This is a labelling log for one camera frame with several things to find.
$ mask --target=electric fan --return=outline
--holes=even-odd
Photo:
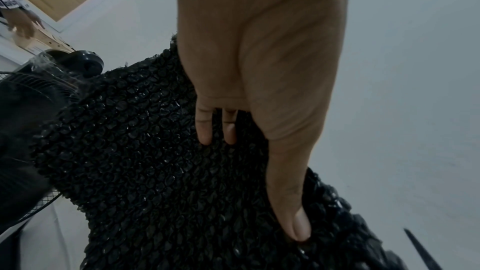
[[[49,50],[0,72],[0,231],[60,196],[31,163],[29,144],[42,123],[82,97],[103,64],[93,52]]]

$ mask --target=skin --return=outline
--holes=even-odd
[[[40,18],[32,11],[19,8],[0,9],[0,11],[8,22],[8,30],[16,29],[16,34],[21,37],[32,38],[35,35],[34,24],[45,29]]]
[[[238,110],[269,141],[266,189],[283,230],[310,237],[302,190],[329,107],[347,0],[177,0],[178,50],[196,93],[196,130],[212,141],[212,113],[237,141]]]

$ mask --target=door frame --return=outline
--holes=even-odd
[[[103,1],[105,0],[87,0],[76,7],[73,11],[62,17],[59,21],[55,21],[29,0],[24,0],[24,2],[29,6],[29,10],[37,14],[38,17],[40,17],[40,19],[47,24],[49,28],[51,28],[50,30],[54,30],[56,34],[63,32],[76,21],[88,14],[92,9],[99,6]]]

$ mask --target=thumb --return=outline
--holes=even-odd
[[[303,242],[312,233],[310,221],[302,206],[302,194],[315,142],[286,148],[288,145],[285,141],[272,140],[268,143],[266,190],[273,212],[285,233],[295,241]]]

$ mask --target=bubble wrap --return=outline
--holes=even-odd
[[[84,270],[405,270],[336,190],[308,170],[309,241],[281,230],[265,189],[268,145],[248,113],[238,141],[198,143],[194,87],[170,49],[94,80],[35,137],[41,174],[85,213]]]

